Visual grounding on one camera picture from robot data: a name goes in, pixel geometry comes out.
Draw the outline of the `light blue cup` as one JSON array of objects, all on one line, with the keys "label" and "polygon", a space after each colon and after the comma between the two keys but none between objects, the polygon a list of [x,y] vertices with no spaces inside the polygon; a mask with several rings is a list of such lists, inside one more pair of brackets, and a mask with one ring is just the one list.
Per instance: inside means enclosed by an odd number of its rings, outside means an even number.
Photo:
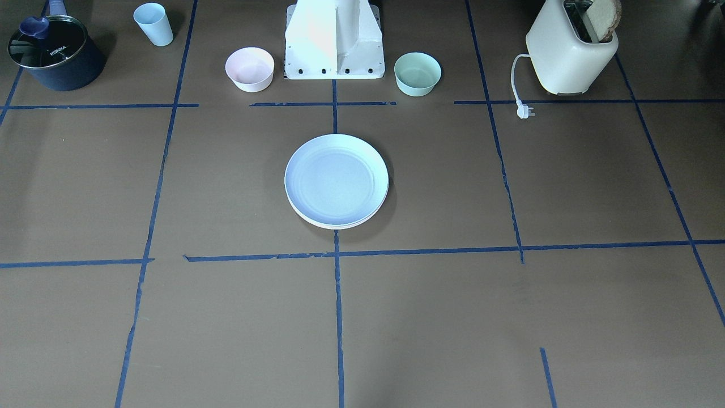
[{"label": "light blue cup", "polygon": [[173,31],[165,7],[160,3],[143,3],[134,10],[134,21],[155,46],[173,41]]}]

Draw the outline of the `toast slice in toaster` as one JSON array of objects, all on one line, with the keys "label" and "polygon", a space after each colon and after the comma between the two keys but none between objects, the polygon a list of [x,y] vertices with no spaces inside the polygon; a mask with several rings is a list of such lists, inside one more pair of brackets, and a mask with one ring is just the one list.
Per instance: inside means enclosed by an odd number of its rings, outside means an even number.
[{"label": "toast slice in toaster", "polygon": [[596,43],[612,41],[621,15],[621,1],[591,1],[585,11],[585,16],[591,26],[591,29],[588,29],[590,38]]}]

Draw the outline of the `dark blue pot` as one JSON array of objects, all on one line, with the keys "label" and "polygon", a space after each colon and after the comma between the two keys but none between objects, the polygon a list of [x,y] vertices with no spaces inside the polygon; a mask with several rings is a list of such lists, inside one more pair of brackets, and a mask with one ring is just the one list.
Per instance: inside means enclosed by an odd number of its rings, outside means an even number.
[{"label": "dark blue pot", "polygon": [[48,14],[28,16],[8,39],[8,56],[39,83],[73,91],[102,73],[106,56],[86,26],[68,14],[64,1],[49,1]]}]

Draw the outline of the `green bowl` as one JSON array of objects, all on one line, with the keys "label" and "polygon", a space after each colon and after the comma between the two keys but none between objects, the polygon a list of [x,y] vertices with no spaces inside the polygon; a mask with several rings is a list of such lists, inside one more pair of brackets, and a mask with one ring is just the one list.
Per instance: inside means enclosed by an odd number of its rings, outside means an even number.
[{"label": "green bowl", "polygon": [[398,90],[407,96],[428,95],[442,78],[440,63],[429,54],[406,53],[394,64]]}]

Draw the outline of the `cream toaster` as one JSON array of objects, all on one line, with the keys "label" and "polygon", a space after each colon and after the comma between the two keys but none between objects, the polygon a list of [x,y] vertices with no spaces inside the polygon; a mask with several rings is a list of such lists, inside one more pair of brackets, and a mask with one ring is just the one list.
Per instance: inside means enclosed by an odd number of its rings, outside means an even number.
[{"label": "cream toaster", "polygon": [[526,34],[528,55],[544,90],[552,95],[580,95],[619,48],[612,41],[596,43],[585,11],[591,1],[546,1]]}]

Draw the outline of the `cream plate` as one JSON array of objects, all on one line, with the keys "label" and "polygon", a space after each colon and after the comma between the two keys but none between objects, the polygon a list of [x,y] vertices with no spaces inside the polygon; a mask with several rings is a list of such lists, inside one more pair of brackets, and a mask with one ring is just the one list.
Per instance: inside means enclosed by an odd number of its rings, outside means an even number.
[{"label": "cream plate", "polygon": [[295,214],[309,224],[327,230],[344,230],[357,227],[375,216],[389,193],[363,197],[360,194],[311,196],[285,191],[285,198]]}]

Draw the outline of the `pink bowl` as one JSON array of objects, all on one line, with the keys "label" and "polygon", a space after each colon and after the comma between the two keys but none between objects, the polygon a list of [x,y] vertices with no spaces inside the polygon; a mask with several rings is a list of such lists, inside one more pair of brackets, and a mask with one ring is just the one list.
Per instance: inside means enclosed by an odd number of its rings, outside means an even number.
[{"label": "pink bowl", "polygon": [[241,91],[256,93],[266,90],[274,79],[275,60],[266,50],[245,47],[226,59],[225,72]]}]

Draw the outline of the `blue plate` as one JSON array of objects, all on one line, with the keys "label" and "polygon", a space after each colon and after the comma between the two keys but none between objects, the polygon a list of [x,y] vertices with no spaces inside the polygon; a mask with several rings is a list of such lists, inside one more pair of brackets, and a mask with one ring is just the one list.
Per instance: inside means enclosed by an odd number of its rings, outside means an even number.
[{"label": "blue plate", "polygon": [[288,161],[285,191],[304,196],[360,194],[389,190],[389,172],[380,153],[347,134],[326,134],[301,145]]}]

